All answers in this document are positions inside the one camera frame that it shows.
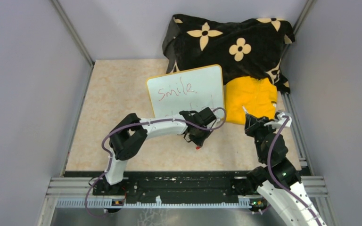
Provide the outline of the whiteboard with yellow rim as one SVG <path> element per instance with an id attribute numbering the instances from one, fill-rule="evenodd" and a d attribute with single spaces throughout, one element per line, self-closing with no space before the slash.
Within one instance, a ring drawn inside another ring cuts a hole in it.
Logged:
<path id="1" fill-rule="evenodd" d="M 153 114 L 156 118 L 180 111 L 224 108 L 222 68 L 210 65 L 150 77 L 146 81 Z"/>

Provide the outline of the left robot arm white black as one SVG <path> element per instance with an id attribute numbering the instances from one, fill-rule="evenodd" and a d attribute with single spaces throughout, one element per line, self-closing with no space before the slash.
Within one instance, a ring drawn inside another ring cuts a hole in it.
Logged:
<path id="1" fill-rule="evenodd" d="M 107 169 L 94 186 L 97 195 L 121 192 L 128 160 L 137 155 L 145 141 L 167 135 L 182 135 L 186 142 L 202 147 L 217 128 L 217 117 L 209 107 L 197 111 L 180 111 L 163 118 L 140 118 L 128 114 L 102 140 L 101 147 L 109 154 Z"/>

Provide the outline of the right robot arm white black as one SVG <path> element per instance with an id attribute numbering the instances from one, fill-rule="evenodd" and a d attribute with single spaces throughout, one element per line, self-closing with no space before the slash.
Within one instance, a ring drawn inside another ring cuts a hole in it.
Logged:
<path id="1" fill-rule="evenodd" d="M 248 191 L 260 194 L 288 226 L 325 226 L 301 176 L 286 157 L 288 148 L 281 132 L 290 127 L 290 114 L 278 111 L 275 119 L 249 113 L 245 117 L 245 134 L 254 138 L 258 160 L 264 164 L 248 174 Z"/>

